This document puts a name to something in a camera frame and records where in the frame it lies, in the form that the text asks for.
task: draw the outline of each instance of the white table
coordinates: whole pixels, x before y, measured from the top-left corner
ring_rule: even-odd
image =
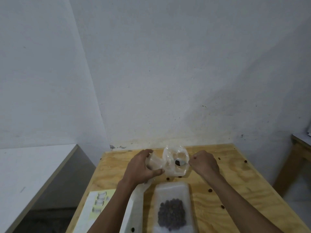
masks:
[[[76,144],[0,149],[0,232],[12,232],[77,149]]]

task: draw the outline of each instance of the spoon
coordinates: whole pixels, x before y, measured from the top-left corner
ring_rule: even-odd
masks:
[[[184,160],[182,160],[180,158],[176,158],[176,159],[174,159],[174,161],[175,161],[175,164],[177,166],[184,166],[185,164],[187,164],[186,161],[184,161]]]

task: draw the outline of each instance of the wooden table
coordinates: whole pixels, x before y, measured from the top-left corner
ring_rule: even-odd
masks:
[[[295,181],[304,160],[311,162],[311,137],[306,133],[297,133],[293,134],[291,138],[292,150],[273,185],[280,196],[284,196]]]
[[[10,233],[77,149],[76,144],[0,149],[0,232]]]
[[[233,144],[190,146],[186,148],[190,155],[203,149],[214,154],[220,172],[227,181],[284,232],[310,232],[296,213],[255,168],[246,161]],[[161,156],[163,149],[154,149],[154,151],[158,156]],[[103,155],[69,224],[67,233],[73,232],[88,193],[96,190],[115,189],[128,162],[137,153],[138,150],[125,150],[107,152]],[[193,219],[198,232],[239,232],[226,209],[221,208],[218,196],[215,192],[208,192],[210,186],[191,168],[185,177],[170,178],[169,181],[184,181],[189,184]],[[161,182],[167,182],[165,175],[157,177],[144,194],[143,232],[152,232],[153,192],[155,185]]]

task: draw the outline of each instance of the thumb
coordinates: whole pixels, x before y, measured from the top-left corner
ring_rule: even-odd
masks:
[[[153,170],[153,171],[152,171],[152,177],[160,176],[160,175],[162,175],[163,173],[165,173],[165,170],[162,169],[162,168],[157,169],[157,170]]]

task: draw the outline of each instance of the hand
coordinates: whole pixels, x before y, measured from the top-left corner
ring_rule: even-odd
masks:
[[[210,183],[215,177],[221,176],[216,159],[212,154],[207,153],[205,150],[201,150],[194,154],[189,160],[189,165],[208,183]]]
[[[147,182],[149,179],[160,176],[164,173],[164,169],[150,170],[146,167],[146,158],[153,150],[146,149],[135,155],[127,165],[122,180],[129,183],[133,188],[138,184]]]

